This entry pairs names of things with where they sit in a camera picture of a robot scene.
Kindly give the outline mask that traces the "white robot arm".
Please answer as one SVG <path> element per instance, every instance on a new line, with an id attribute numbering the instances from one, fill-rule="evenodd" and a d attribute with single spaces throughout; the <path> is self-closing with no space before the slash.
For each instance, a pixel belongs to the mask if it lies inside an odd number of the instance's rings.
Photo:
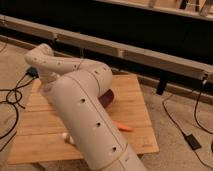
<path id="1" fill-rule="evenodd" d="M 108 65 L 85 58 L 56 57 L 40 44 L 25 61 L 37 69 L 42 95 L 56 110 L 93 171 L 147 171 L 99 99 L 109 92 Z"/>

